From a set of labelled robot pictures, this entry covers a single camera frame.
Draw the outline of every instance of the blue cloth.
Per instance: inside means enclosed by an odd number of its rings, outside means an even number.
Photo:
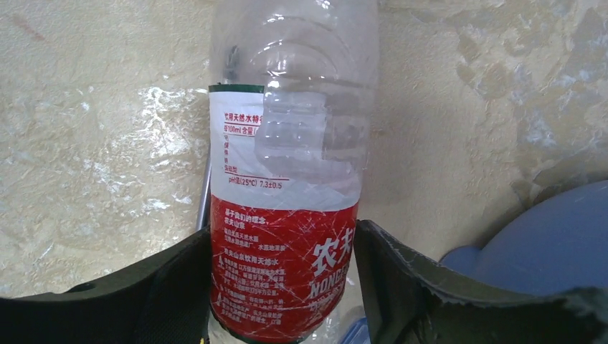
[[[485,284],[530,295],[608,287],[608,181],[544,201],[483,249],[461,247],[441,263]]]

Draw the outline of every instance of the textured wall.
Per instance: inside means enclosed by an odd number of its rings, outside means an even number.
[[[0,0],[0,295],[193,229],[210,0]],[[361,217],[437,259],[608,171],[608,5],[387,0]]]

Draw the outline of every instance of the plastic water bottle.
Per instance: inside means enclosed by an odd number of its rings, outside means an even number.
[[[301,343],[318,337],[344,291],[378,83],[378,4],[217,6],[211,342]],[[323,340],[314,343],[332,343]]]

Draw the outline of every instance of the scratched label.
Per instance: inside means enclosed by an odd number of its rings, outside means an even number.
[[[244,339],[291,343],[315,330],[342,297],[357,205],[294,191],[255,157],[264,87],[209,88],[212,160],[212,310]]]

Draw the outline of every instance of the metal rod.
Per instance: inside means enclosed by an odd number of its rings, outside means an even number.
[[[199,216],[196,219],[196,231],[200,231],[211,222],[211,145],[207,151],[207,162],[205,175],[203,177],[203,189],[201,190],[201,201],[199,204]]]

